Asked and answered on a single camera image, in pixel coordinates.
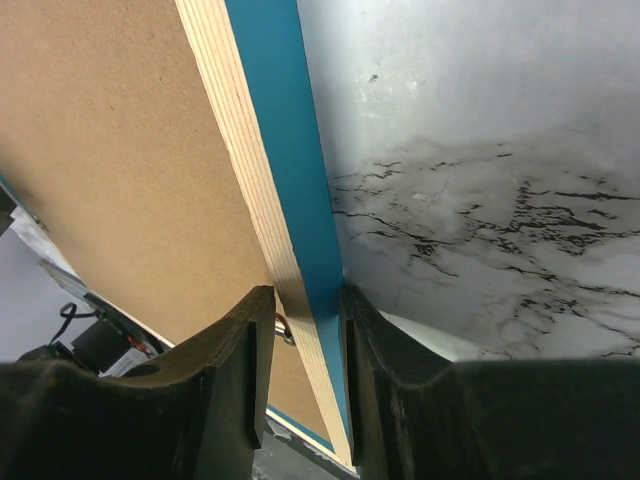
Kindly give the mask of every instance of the blue painted edge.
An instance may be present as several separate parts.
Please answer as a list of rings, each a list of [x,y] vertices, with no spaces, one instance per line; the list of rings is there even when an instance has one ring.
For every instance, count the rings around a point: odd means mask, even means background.
[[[273,411],[276,415],[278,415],[279,417],[283,418],[284,420],[286,420],[287,422],[289,422],[291,425],[293,425],[294,427],[296,427],[298,430],[300,430],[301,432],[305,433],[306,435],[308,435],[310,438],[312,438],[313,440],[315,440],[316,442],[318,442],[320,445],[322,445],[325,448],[328,448],[329,450],[331,450],[333,452],[333,448],[331,447],[331,443],[329,442],[329,440],[327,440],[326,438],[321,437],[320,435],[318,435],[315,432],[312,432],[311,430],[309,430],[307,427],[305,427],[304,425],[299,424],[298,422],[296,422],[293,418],[291,418],[289,415],[282,413],[280,410],[278,410],[276,407],[274,407],[273,405],[269,405],[267,407],[269,410]]]
[[[344,283],[311,82],[295,0],[226,0],[262,141],[327,363],[342,421]]]

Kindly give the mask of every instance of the brown fiberboard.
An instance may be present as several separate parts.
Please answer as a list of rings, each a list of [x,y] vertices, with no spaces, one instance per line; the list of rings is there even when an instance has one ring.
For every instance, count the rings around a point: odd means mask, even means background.
[[[172,1],[1,4],[0,148],[82,279],[169,340],[270,283]],[[326,437],[296,349],[272,376],[274,406]]]

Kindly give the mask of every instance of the marble surface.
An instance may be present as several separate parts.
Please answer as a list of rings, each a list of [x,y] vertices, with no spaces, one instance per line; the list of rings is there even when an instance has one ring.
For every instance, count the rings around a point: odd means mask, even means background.
[[[347,279],[454,358],[640,355],[640,6],[299,4]]]

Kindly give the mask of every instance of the marble pattern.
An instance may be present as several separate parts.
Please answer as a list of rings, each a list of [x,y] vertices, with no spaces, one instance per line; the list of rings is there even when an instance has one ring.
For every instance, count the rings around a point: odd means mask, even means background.
[[[640,354],[640,189],[604,133],[421,139],[335,176],[347,276],[492,357]]]

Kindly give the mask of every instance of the gray floor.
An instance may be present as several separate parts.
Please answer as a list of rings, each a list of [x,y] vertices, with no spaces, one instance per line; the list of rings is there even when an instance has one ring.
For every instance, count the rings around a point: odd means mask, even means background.
[[[253,480],[334,480],[315,463],[307,460],[271,435],[265,434],[262,448],[253,460]]]

